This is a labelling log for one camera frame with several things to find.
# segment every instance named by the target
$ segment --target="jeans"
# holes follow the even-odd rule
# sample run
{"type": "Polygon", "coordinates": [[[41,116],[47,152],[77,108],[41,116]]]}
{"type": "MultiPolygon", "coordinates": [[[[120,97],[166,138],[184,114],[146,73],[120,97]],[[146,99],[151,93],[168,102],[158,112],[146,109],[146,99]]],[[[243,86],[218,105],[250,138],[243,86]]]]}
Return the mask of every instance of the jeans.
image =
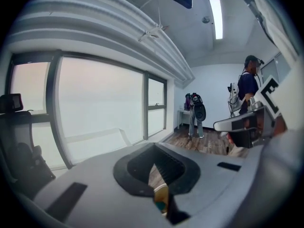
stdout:
{"type": "MultiPolygon", "coordinates": [[[[195,120],[194,110],[193,110],[193,108],[190,108],[190,127],[189,127],[189,135],[190,135],[191,137],[193,137],[193,135],[194,135],[194,120],[195,120]]],[[[199,136],[202,137],[202,136],[204,136],[202,122],[197,121],[197,123],[198,123],[199,136]]]]}

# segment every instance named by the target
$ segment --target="dark blue t-shirt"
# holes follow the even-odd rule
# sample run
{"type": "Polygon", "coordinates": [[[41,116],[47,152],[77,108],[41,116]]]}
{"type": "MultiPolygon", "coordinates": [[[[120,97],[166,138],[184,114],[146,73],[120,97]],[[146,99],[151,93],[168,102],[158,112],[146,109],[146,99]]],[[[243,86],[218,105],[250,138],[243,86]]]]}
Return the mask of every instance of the dark blue t-shirt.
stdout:
{"type": "MultiPolygon", "coordinates": [[[[237,85],[239,89],[238,97],[240,100],[244,99],[245,94],[253,93],[253,95],[255,95],[256,92],[258,91],[257,81],[254,75],[250,73],[242,74],[237,85]]],[[[247,112],[247,102],[245,100],[242,104],[239,114],[244,114],[246,112],[247,112]]]]}

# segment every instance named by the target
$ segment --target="ceiling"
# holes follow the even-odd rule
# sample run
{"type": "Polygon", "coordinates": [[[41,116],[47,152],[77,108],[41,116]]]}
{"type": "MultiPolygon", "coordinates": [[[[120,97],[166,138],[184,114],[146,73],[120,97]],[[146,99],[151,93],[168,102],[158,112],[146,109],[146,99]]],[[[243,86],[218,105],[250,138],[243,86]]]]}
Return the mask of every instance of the ceiling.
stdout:
{"type": "Polygon", "coordinates": [[[263,37],[255,17],[243,0],[220,0],[223,14],[223,39],[215,40],[209,0],[193,0],[186,9],[173,0],[127,0],[155,22],[169,25],[165,33],[181,51],[190,67],[222,63],[243,63],[248,54],[257,55],[269,42],[263,37]],[[210,23],[202,23],[204,16],[210,23]]]}

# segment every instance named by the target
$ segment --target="fluorescent light fixture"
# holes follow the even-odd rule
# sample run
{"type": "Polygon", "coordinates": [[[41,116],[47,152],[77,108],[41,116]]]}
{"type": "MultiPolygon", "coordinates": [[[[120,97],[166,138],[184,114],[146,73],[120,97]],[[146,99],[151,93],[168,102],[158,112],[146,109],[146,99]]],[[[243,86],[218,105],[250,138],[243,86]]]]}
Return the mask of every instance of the fluorescent light fixture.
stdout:
{"type": "Polygon", "coordinates": [[[214,27],[215,27],[215,38],[223,39],[223,17],[222,8],[220,6],[220,0],[209,0],[212,8],[214,27]]]}

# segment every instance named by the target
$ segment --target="frosted window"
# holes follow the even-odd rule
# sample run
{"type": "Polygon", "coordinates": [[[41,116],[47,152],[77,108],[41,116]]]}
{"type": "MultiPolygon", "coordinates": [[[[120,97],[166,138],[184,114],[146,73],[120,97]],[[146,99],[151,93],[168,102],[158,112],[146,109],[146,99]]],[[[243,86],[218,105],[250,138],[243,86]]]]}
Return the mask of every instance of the frosted window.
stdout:
{"type": "Polygon", "coordinates": [[[149,105],[164,105],[163,83],[149,78],[149,105]]]}
{"type": "Polygon", "coordinates": [[[279,76],[277,74],[276,64],[274,60],[272,60],[265,67],[263,67],[261,69],[261,72],[263,76],[263,82],[266,82],[270,75],[272,75],[277,80],[277,82],[279,82],[279,76]]]}
{"type": "Polygon", "coordinates": [[[34,123],[32,125],[33,143],[42,149],[42,157],[49,168],[66,166],[56,146],[50,123],[34,123]]]}
{"type": "Polygon", "coordinates": [[[148,135],[151,136],[163,130],[165,110],[157,109],[148,111],[148,135]]]}
{"type": "Polygon", "coordinates": [[[11,90],[21,94],[23,110],[34,110],[32,114],[46,113],[46,82],[48,62],[28,63],[14,67],[11,90]]]}
{"type": "Polygon", "coordinates": [[[280,82],[282,82],[285,79],[285,77],[287,76],[287,74],[289,73],[290,66],[288,65],[288,63],[286,62],[286,60],[282,54],[278,55],[275,58],[275,63],[276,63],[276,68],[278,70],[279,77],[280,77],[280,82]]]}
{"type": "MultiPolygon", "coordinates": [[[[118,128],[132,144],[142,140],[142,86],[140,73],[91,60],[63,58],[58,100],[64,136],[82,135],[86,139],[92,133],[118,128]]],[[[125,146],[117,140],[118,132],[109,137],[69,143],[71,160],[125,146]]]]}

